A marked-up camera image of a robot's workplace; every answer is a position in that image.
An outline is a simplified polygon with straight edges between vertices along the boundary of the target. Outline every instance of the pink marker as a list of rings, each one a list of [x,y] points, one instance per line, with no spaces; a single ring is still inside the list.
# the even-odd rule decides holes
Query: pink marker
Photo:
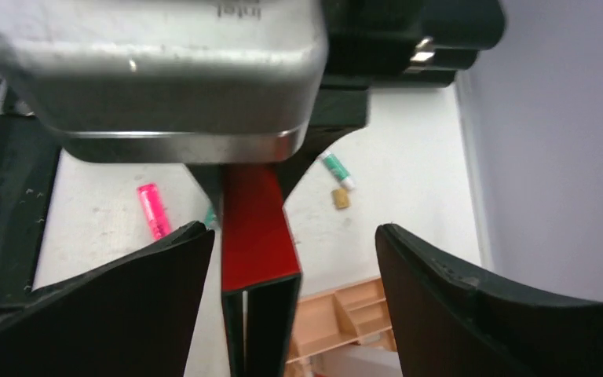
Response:
[[[160,240],[172,232],[170,222],[165,215],[163,202],[158,194],[158,187],[155,183],[143,185],[137,188],[137,195],[140,197],[144,216],[147,217],[149,229],[152,231],[154,240]]]

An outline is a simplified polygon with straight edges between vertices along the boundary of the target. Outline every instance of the debris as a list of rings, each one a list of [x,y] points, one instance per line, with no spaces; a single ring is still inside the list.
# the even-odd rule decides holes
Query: debris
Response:
[[[345,188],[337,188],[331,192],[332,198],[334,198],[334,207],[337,210],[343,210],[350,207],[350,198],[348,197],[348,190]]]

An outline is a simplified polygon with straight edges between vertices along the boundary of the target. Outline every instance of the silver metal box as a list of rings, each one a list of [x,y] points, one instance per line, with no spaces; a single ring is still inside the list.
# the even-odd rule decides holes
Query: silver metal box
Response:
[[[326,59],[317,0],[0,0],[0,71],[91,162],[284,160]]]

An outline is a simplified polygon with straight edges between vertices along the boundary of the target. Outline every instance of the white floor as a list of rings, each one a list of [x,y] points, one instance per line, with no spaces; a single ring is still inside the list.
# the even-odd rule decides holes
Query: white floor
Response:
[[[337,184],[319,163],[286,203],[305,274],[303,295],[377,275],[374,232],[387,222],[480,265],[453,88],[374,90],[369,127],[331,150],[356,180],[352,206],[334,209],[331,190]],[[203,219],[208,200],[183,166],[95,165],[64,154],[35,286],[78,275],[150,243],[136,195],[136,187],[149,182],[158,184],[173,227]],[[189,376],[228,376],[219,247],[188,356]]]

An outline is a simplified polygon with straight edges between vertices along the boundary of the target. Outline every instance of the white cap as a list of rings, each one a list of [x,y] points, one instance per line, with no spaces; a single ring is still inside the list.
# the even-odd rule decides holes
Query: white cap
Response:
[[[345,177],[343,181],[341,181],[341,186],[348,191],[352,191],[357,187],[352,177]]]

